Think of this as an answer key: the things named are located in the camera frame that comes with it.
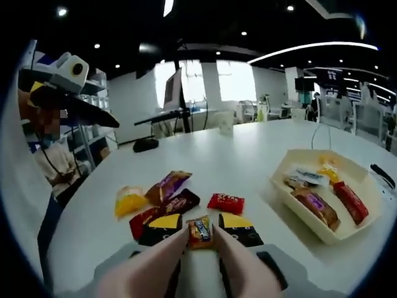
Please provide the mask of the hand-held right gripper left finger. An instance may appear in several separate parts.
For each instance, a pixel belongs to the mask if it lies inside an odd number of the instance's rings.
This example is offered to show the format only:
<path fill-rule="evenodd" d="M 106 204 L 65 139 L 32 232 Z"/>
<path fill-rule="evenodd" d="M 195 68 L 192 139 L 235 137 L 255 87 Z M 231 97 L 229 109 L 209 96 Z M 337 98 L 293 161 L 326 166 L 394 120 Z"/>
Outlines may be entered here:
<path fill-rule="evenodd" d="M 108 270 L 134 257 L 148 247 L 154 246 L 182 229 L 182 214 L 162 217 L 137 215 L 130 221 L 133 241 L 127 243 L 108 259 L 98 265 L 94 279 L 99 279 Z"/>

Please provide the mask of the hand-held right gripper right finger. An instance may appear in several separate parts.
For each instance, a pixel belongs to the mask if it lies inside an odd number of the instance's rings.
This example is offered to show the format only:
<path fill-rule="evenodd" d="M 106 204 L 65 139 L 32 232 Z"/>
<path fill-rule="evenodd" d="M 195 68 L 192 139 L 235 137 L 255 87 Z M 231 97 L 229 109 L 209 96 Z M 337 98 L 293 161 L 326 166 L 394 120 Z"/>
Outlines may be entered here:
<path fill-rule="evenodd" d="M 324 290 L 308 279 L 306 268 L 273 244 L 265 244 L 253 224 L 244 217 L 222 212 L 221 229 L 240 242 L 275 274 L 283 297 L 344 297 L 335 290 Z"/>

